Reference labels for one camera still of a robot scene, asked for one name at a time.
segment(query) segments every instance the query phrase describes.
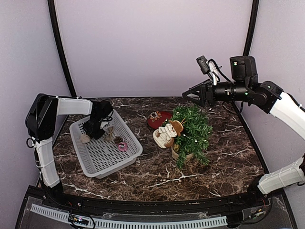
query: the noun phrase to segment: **christmas tree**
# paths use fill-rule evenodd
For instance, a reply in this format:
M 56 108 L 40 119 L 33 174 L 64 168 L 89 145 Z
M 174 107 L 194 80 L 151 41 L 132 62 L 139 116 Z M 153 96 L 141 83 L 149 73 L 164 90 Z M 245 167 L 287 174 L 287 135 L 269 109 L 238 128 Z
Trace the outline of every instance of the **christmas tree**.
M 174 150 L 179 154 L 177 166 L 182 168 L 186 156 L 191 153 L 200 163 L 207 165 L 209 160 L 203 150 L 209 145 L 208 137 L 212 133 L 212 127 L 208 125 L 205 113 L 198 106 L 178 106 L 173 110 L 171 120 L 183 123 L 183 132 L 174 142 Z

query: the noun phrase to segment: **black pole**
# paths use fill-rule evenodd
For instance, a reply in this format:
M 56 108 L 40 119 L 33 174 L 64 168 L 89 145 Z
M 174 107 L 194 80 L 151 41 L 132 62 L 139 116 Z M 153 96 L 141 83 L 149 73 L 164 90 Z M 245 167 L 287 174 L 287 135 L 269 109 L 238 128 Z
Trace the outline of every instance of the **black pole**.
M 248 56 L 250 53 L 250 48 L 251 48 L 254 29 L 255 29 L 256 17 L 257 17 L 257 12 L 258 12 L 258 3 L 259 3 L 259 0 L 253 0 L 253 2 L 252 2 L 249 28 L 248 28 L 246 43 L 244 45 L 243 56 Z
M 76 91 L 75 91 L 75 88 L 74 88 L 74 85 L 72 82 L 72 78 L 70 75 L 70 71 L 69 71 L 66 56 L 65 56 L 65 52 L 63 50 L 63 45 L 61 42 L 61 35 L 59 32 L 54 0 L 48 0 L 48 5 L 49 5 L 50 18 L 51 18 L 54 38 L 55 38 L 55 42 L 56 42 L 56 46 L 57 46 L 57 51 L 58 51 L 59 58 L 61 60 L 62 70 L 65 75 L 70 94 L 72 97 L 76 98 L 77 97 Z

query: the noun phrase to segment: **snowman ornament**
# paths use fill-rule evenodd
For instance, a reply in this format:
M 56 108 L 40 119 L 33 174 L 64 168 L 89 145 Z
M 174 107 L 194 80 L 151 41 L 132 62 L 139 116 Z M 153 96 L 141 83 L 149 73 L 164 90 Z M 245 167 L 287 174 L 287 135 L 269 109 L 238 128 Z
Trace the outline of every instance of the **snowman ornament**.
M 173 145 L 174 138 L 180 136 L 183 125 L 179 121 L 169 121 L 165 127 L 159 127 L 153 133 L 153 139 L 160 148 L 169 148 Z

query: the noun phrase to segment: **basket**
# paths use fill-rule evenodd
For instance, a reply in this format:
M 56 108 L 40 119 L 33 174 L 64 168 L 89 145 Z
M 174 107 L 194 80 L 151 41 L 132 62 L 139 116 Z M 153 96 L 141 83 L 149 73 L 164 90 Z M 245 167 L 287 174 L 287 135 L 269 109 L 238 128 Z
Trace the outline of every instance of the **basket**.
M 101 179 L 133 164 L 142 153 L 143 148 L 120 115 L 114 110 L 112 121 L 103 128 L 104 135 L 98 140 L 92 139 L 83 144 L 80 141 L 81 134 L 85 133 L 82 125 L 89 118 L 83 118 L 70 126 L 72 142 L 84 174 L 88 177 Z M 108 135 L 108 127 L 110 126 L 113 126 L 113 133 L 112 140 L 108 142 L 104 138 Z M 122 137 L 127 143 L 127 151 L 119 151 L 113 142 L 116 136 Z

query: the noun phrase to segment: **plant pot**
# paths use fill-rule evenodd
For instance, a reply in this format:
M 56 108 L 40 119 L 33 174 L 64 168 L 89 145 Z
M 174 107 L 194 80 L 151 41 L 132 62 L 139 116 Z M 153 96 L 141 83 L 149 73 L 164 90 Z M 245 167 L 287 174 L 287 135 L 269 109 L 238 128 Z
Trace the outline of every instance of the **plant pot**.
M 193 156 L 194 156 L 193 153 L 186 155 L 186 163 L 189 162 L 193 158 Z M 176 153 L 176 151 L 173 149 L 173 146 L 172 146 L 172 157 L 176 161 L 178 160 L 179 157 L 179 154 Z

